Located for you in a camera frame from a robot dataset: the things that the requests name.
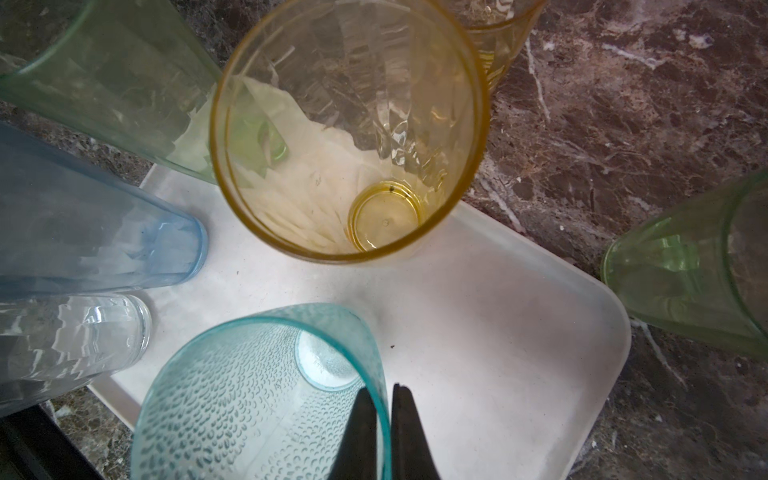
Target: white tray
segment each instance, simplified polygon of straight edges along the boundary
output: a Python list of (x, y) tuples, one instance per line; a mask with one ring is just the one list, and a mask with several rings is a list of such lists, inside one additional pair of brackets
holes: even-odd
[(403, 263), (327, 266), (262, 243), (214, 185), (155, 166), (142, 187), (199, 218), (210, 249), (191, 281), (136, 293), (155, 323), (149, 348), (91, 385), (131, 428), (163, 364), (198, 333), (333, 302), (369, 323), (389, 391), (413, 391), (443, 480), (557, 480), (627, 359), (629, 321), (607, 287), (464, 203)]

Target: black object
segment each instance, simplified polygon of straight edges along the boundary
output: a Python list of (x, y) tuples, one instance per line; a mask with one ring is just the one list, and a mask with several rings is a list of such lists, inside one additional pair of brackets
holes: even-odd
[[(328, 480), (376, 480), (376, 423), (371, 395), (360, 389)], [(440, 480), (413, 394), (399, 383), (392, 391), (392, 480)]]
[(104, 480), (39, 406), (0, 419), (0, 444), (24, 480)]

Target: turquoise textured cup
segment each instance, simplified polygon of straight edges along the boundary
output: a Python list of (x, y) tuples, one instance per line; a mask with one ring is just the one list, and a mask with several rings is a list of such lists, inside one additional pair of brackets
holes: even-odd
[(152, 383), (131, 478), (323, 480), (363, 387), (379, 417), (378, 478), (389, 478), (384, 371), (359, 317), (307, 303), (223, 323), (179, 350)]

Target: glass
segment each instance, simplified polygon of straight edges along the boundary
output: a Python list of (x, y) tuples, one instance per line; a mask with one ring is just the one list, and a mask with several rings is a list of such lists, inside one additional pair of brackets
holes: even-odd
[(216, 326), (152, 383), (131, 477), (326, 478), (363, 387), (379, 417), (378, 478), (389, 478), (384, 372), (360, 318), (307, 303)]
[(151, 325), (131, 295), (0, 302), (0, 417), (133, 365)]
[(493, 91), (520, 53), (548, 0), (441, 0), (466, 28)]
[(768, 359), (768, 172), (664, 212), (608, 249), (603, 281), (631, 316)]
[(0, 98), (216, 183), (220, 70), (168, 0), (4, 0), (0, 32)]
[(205, 260), (202, 224), (0, 124), (0, 298), (166, 286)]
[(471, 183), (487, 132), (475, 49), (431, 0), (289, 0), (227, 64), (211, 153), (259, 238), (353, 263), (437, 225)]

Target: marble countertop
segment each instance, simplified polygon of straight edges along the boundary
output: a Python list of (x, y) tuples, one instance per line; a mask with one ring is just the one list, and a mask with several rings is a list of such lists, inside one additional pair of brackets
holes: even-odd
[[(176, 0), (220, 65), (275, 0)], [(624, 231), (768, 167), (764, 0), (552, 0), (492, 97), (470, 204), (597, 275)], [(149, 163), (8, 104), (0, 118), (137, 184)], [(109, 479), (130, 432), (87, 390), (53, 401)], [(768, 363), (653, 327), (572, 480), (768, 478)]]

